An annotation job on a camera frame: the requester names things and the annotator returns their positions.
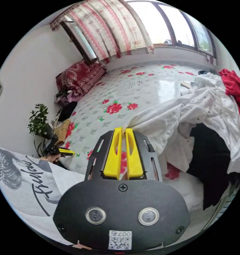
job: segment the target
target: window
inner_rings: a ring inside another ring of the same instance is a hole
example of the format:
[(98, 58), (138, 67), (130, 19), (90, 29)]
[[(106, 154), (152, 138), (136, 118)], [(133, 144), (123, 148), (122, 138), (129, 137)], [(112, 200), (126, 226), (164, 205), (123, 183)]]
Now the window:
[(64, 20), (60, 24), (67, 32), (70, 39), (81, 53), (86, 63), (91, 64), (97, 61), (96, 54), (94, 53), (90, 44), (82, 34), (81, 30), (72, 21), (72, 19), (69, 18), (68, 16), (65, 16)]
[(159, 5), (167, 15), (174, 30), (177, 42), (194, 47), (191, 29), (178, 9), (166, 5)]
[(149, 2), (130, 2), (129, 5), (136, 11), (154, 44), (171, 44), (167, 25), (156, 7)]
[(198, 40), (199, 49), (207, 51), (212, 54), (213, 53), (212, 43), (209, 39), (209, 34), (206, 28), (199, 21), (197, 21), (197, 19), (193, 18), (187, 13), (185, 13), (185, 15), (188, 17), (194, 28)]
[(139, 15), (155, 46), (178, 46), (216, 57), (210, 32), (192, 16), (156, 0), (125, 1)]

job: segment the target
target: bed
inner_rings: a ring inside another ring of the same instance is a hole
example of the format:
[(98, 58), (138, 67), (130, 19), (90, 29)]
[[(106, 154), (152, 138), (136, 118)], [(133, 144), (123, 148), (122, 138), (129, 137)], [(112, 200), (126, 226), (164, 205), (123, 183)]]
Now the bed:
[[(70, 171), (85, 174), (89, 156), (102, 134), (122, 126), (140, 111), (179, 96), (187, 89), (180, 83), (193, 81), (200, 70), (204, 68), (168, 61), (139, 63), (109, 71), (78, 102), (70, 117), (63, 146), (76, 155), (61, 158), (61, 163)], [(121, 175), (126, 172), (126, 166), (126, 153), (122, 150)], [(177, 187), (186, 201), (191, 224), (180, 241), (186, 240), (207, 226), (218, 205), (202, 210), (203, 184), (187, 173), (180, 173), (178, 178), (167, 175), (163, 179)]]

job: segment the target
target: striped bag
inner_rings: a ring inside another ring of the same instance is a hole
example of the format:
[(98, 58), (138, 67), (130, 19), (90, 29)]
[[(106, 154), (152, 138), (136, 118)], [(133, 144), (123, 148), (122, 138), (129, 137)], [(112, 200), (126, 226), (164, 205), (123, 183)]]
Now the striped bag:
[(70, 120), (65, 120), (61, 126), (55, 129), (54, 134), (58, 136), (58, 141), (56, 142), (55, 146), (60, 146), (65, 142), (69, 124)]

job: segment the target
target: window sill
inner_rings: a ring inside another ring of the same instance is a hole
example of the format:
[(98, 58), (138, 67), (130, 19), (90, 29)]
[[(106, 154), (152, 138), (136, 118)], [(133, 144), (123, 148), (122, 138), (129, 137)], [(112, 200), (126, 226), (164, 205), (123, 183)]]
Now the window sill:
[(158, 49), (158, 48), (169, 48), (169, 49), (178, 49), (178, 50), (187, 50), (187, 51), (190, 51), (190, 52), (193, 52), (193, 53), (197, 53), (197, 54), (200, 54), (202, 56), (212, 56), (210, 55), (209, 53), (203, 53), (203, 52), (200, 52), (200, 51), (195, 51), (195, 50), (192, 50), (192, 49), (188, 49), (188, 48), (184, 48), (184, 47), (178, 47), (178, 46), (171, 46), (171, 45), (158, 45), (158, 46), (154, 46), (154, 48)]

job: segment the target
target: curtain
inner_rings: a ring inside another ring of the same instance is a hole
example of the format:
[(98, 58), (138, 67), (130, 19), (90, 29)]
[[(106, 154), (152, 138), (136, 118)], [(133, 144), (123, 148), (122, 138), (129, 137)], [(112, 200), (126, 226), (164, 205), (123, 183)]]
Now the curtain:
[[(64, 15), (76, 23), (100, 61), (109, 63), (137, 49), (154, 54), (145, 26), (124, 0), (87, 0), (74, 5)], [(62, 18), (52, 22), (52, 29), (57, 28)]]

